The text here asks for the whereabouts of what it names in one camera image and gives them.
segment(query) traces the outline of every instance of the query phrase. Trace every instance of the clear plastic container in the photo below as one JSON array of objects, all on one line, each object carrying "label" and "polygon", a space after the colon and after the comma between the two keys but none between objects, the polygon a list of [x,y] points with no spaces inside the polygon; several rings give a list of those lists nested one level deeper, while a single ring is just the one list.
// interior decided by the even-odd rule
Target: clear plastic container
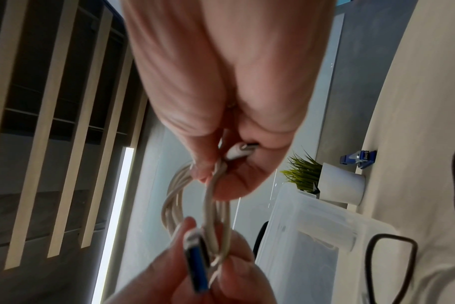
[{"label": "clear plastic container", "polygon": [[[287,183],[277,197],[256,264],[268,277],[278,304],[362,304],[366,247],[378,233],[397,234],[388,224],[320,201]],[[392,301],[397,293],[398,252],[392,243],[376,246],[372,264],[379,303]]]}]

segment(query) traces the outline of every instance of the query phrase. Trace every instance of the hand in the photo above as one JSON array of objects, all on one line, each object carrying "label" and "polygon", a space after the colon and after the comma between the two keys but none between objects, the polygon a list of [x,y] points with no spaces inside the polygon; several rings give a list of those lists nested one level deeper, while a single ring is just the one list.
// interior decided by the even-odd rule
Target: hand
[{"label": "hand", "polygon": [[222,264],[211,289],[195,294],[183,253],[183,236],[195,226],[193,218],[186,218],[177,228],[171,247],[106,304],[276,304],[268,280],[254,264],[248,243],[235,231],[232,232],[229,257]]},{"label": "hand", "polygon": [[[139,75],[159,119],[208,178],[233,144],[260,147],[228,164],[214,199],[256,189],[306,116],[334,0],[124,0]],[[222,147],[218,143],[222,138]]]}]

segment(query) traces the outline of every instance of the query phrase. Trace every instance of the blue clamp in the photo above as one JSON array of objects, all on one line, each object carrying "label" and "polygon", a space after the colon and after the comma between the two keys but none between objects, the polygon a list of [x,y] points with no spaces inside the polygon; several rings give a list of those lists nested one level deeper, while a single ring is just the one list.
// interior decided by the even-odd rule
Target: blue clamp
[{"label": "blue clamp", "polygon": [[361,150],[353,154],[341,156],[339,163],[341,165],[357,164],[359,169],[365,169],[376,161],[377,151]]}]

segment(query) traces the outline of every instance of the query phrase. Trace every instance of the white cable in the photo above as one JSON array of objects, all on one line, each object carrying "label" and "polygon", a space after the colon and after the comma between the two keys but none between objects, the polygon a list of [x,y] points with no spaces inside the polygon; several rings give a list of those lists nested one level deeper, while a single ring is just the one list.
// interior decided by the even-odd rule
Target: white cable
[{"label": "white cable", "polygon": [[[204,237],[208,252],[214,256],[211,267],[219,266],[229,252],[231,240],[231,215],[229,201],[213,201],[214,187],[218,180],[226,173],[228,165],[225,161],[249,156],[256,149],[257,144],[237,143],[229,149],[224,159],[220,159],[214,169],[211,181],[206,186],[203,202]],[[167,188],[167,198],[162,205],[161,221],[172,236],[176,227],[183,221],[183,189],[193,181],[190,175],[189,163],[179,169]],[[222,223],[222,239],[219,246],[216,238],[215,224]]]}]

